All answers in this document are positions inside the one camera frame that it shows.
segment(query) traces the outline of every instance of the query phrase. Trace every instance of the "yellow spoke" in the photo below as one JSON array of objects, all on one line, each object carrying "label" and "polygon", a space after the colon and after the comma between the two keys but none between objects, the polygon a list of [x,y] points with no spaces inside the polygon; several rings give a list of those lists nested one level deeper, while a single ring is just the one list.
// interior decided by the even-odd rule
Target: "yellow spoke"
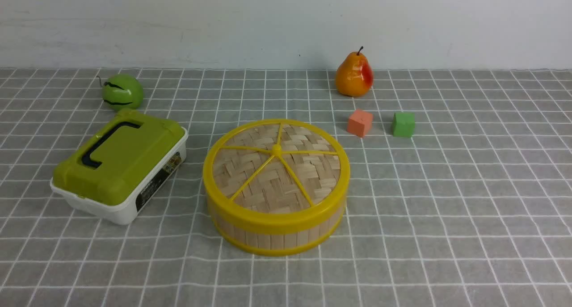
[{"label": "yellow spoke", "polygon": [[326,154],[329,156],[336,156],[336,152],[329,151],[319,151],[319,150],[307,150],[307,151],[282,151],[284,154]]},{"label": "yellow spoke", "polygon": [[296,176],[294,171],[292,171],[292,168],[290,168],[290,166],[288,165],[288,163],[286,163],[286,161],[284,160],[284,158],[282,158],[282,156],[278,156],[278,159],[280,160],[280,162],[282,162],[282,164],[286,168],[286,171],[288,171],[288,173],[290,174],[292,179],[294,179],[294,181],[298,185],[298,188],[300,189],[300,191],[302,191],[302,194],[304,194],[306,201],[308,201],[308,203],[310,203],[310,206],[314,206],[314,203],[310,199],[310,196],[308,195],[308,193],[306,193],[306,189],[304,189],[304,186],[302,186],[302,182],[300,182],[300,180],[298,179],[298,177]]},{"label": "yellow spoke", "polygon": [[238,191],[236,191],[236,192],[234,193],[234,195],[231,197],[230,200],[231,200],[231,201],[234,201],[235,198],[243,191],[243,189],[245,189],[245,187],[247,187],[247,185],[248,185],[250,182],[252,182],[252,180],[256,177],[256,175],[258,175],[258,173],[260,173],[260,171],[262,171],[263,168],[264,168],[268,163],[270,163],[270,161],[272,161],[273,158],[274,158],[274,156],[270,156],[270,157],[266,160],[266,162],[264,162],[264,163],[258,168],[258,170],[256,170],[254,173],[252,173],[251,177],[249,177],[249,178],[247,179],[247,181],[245,181],[245,183],[238,189]]},{"label": "yellow spoke", "polygon": [[278,126],[278,138],[276,138],[276,144],[280,145],[280,138],[282,138],[282,122]]},{"label": "yellow spoke", "polygon": [[269,150],[264,150],[263,148],[250,147],[250,146],[222,146],[221,148],[225,149],[225,150],[249,150],[249,151],[256,151],[256,152],[261,152],[261,153],[266,153],[266,154],[272,153]]}]

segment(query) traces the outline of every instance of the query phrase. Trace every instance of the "bamboo steamer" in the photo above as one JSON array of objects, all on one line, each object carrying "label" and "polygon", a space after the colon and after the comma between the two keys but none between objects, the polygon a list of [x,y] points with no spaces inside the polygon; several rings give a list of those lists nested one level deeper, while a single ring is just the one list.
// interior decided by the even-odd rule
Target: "bamboo steamer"
[{"label": "bamboo steamer", "polygon": [[203,181],[212,221],[226,240],[247,252],[286,256],[317,246],[337,228],[349,161],[324,130],[268,119],[218,140]]}]

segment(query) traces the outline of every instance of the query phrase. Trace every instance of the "orange cube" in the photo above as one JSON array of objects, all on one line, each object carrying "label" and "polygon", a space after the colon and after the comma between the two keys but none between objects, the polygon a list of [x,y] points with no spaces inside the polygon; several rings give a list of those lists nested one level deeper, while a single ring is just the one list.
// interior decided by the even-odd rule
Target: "orange cube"
[{"label": "orange cube", "polygon": [[367,132],[371,129],[371,122],[374,120],[374,116],[371,113],[362,111],[361,109],[356,109],[355,112],[349,117],[348,121],[348,132],[364,138]]}]

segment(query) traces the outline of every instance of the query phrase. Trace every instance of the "plastic storage box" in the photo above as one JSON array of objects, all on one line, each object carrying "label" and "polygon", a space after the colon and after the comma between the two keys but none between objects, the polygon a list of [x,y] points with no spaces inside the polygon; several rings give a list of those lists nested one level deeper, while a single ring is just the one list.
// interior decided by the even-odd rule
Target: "plastic storage box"
[{"label": "plastic storage box", "polygon": [[177,122],[122,109],[54,170],[50,186],[75,209],[125,225],[186,158]]}]

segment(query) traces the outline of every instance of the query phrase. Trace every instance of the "green lid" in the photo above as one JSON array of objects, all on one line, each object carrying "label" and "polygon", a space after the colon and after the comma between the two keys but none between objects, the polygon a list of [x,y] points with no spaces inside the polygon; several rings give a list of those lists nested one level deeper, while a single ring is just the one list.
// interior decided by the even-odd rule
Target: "green lid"
[{"label": "green lid", "polygon": [[119,205],[184,136],[175,121],[122,109],[54,170],[53,185]]}]

